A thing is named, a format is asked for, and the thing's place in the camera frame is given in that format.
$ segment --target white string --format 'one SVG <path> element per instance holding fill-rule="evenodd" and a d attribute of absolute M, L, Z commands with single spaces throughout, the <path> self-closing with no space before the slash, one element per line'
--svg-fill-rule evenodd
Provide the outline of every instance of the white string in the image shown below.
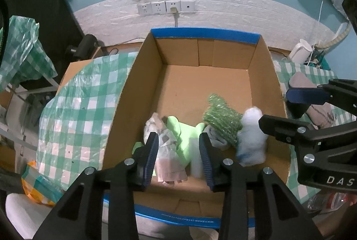
<path fill-rule="evenodd" d="M 312 63 L 311 58 L 312 58 L 312 54 L 315 50 L 315 45 L 316 45 L 316 39 L 317 39 L 317 32 L 318 32 L 318 27 L 320 26 L 320 17 L 321 17 L 321 10 L 322 10 L 322 4 L 324 3 L 324 0 L 321 1 L 321 6 L 320 6 L 320 13 L 318 14 L 318 23 L 317 23 L 317 31 L 316 31 L 316 36 L 315 36 L 315 40 L 314 40 L 314 44 L 312 46 L 312 51 L 310 54 L 310 58 L 309 61 L 307 63 L 307 65 L 310 65 L 310 63 Z"/>

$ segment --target silver bolt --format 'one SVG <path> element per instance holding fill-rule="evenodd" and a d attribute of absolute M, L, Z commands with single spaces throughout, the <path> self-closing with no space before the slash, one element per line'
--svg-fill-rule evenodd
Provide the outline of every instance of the silver bolt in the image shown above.
<path fill-rule="evenodd" d="M 314 160 L 315 160 L 315 156 L 313 154 L 307 154 L 304 156 L 305 163 L 313 163 Z"/>
<path fill-rule="evenodd" d="M 298 132 L 298 133 L 304 133 L 305 131 L 306 131 L 306 128 L 303 127 L 303 126 L 301 126 L 301 127 L 299 127 L 299 128 L 297 129 L 297 132 Z"/>
<path fill-rule="evenodd" d="M 223 163 L 224 163 L 225 165 L 233 165 L 233 160 L 231 160 L 231 159 L 224 159 L 224 160 L 223 160 Z"/>
<path fill-rule="evenodd" d="M 135 160 L 132 159 L 131 157 L 126 159 L 126 160 L 124 160 L 124 164 L 125 165 L 132 165 L 134 162 L 135 162 Z"/>
<path fill-rule="evenodd" d="M 92 166 L 87 167 L 87 168 L 84 170 L 84 173 L 85 173 L 86 175 L 91 175 L 92 173 L 94 173 L 94 167 L 92 167 Z"/>
<path fill-rule="evenodd" d="M 263 172 L 267 175 L 271 175 L 273 173 L 273 170 L 269 167 L 263 168 Z"/>

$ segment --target green checkered tablecloth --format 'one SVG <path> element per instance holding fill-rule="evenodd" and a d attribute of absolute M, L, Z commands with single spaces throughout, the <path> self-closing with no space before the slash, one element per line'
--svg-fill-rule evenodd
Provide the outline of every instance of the green checkered tablecloth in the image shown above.
<path fill-rule="evenodd" d="M 116 105 L 136 55 L 95 59 L 44 108 L 37 168 L 64 190 L 86 167 L 102 168 Z"/>
<path fill-rule="evenodd" d="M 274 68 L 279 79 L 280 88 L 283 93 L 283 96 L 285 96 L 286 91 L 289 88 L 290 78 L 296 72 L 301 72 L 305 74 L 309 78 L 309 80 L 311 80 L 316 85 L 327 84 L 329 79 L 337 78 L 332 71 L 326 71 L 314 67 L 305 66 L 302 64 L 287 62 L 286 60 L 282 60 L 282 61 L 274 60 Z M 337 108 L 333 105 L 331 105 L 331 108 L 336 119 L 333 126 L 352 121 L 352 115 L 349 114 L 348 112 L 340 108 Z M 287 110 L 287 113 L 288 113 L 288 117 L 291 118 L 292 116 L 289 113 L 289 110 Z M 300 120 L 311 123 L 309 117 L 306 114 L 304 114 Z M 290 171 L 289 171 L 288 181 L 286 185 L 292 191 L 295 197 L 301 203 L 303 203 L 307 201 L 310 197 L 315 195 L 317 192 L 319 192 L 319 189 L 300 185 L 297 182 L 297 175 L 298 175 L 297 160 L 296 160 L 296 153 L 292 145 L 290 145 L 290 151 L 291 151 Z"/>
<path fill-rule="evenodd" d="M 0 67 L 0 92 L 9 83 L 17 87 L 26 80 L 57 76 L 53 63 L 39 41 L 39 27 L 31 18 L 15 15 L 10 18 L 8 40 Z"/>

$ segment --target wall socket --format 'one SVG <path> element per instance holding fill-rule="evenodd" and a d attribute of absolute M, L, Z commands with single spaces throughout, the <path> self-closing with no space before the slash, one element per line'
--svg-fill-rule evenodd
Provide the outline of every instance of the wall socket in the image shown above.
<path fill-rule="evenodd" d="M 152 9 L 152 14 L 165 14 L 166 4 L 165 2 L 152 2 L 151 9 Z"/>
<path fill-rule="evenodd" d="M 171 8 L 176 8 L 178 12 L 181 11 L 181 1 L 180 0 L 168 0 L 166 1 L 166 11 L 171 13 Z"/>
<path fill-rule="evenodd" d="M 139 14 L 143 17 L 152 14 L 151 3 L 138 4 L 137 9 Z"/>
<path fill-rule="evenodd" d="M 181 12 L 195 12 L 195 0 L 181 0 Z"/>

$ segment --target plastic water bottle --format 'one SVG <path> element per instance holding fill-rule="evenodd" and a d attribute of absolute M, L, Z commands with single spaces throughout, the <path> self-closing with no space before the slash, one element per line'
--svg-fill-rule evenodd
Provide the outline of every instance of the plastic water bottle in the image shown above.
<path fill-rule="evenodd" d="M 312 211 L 322 210 L 322 213 L 327 213 L 337 210 L 347 201 L 347 194 L 340 192 L 332 192 L 331 194 L 316 194 L 308 200 L 307 208 Z"/>

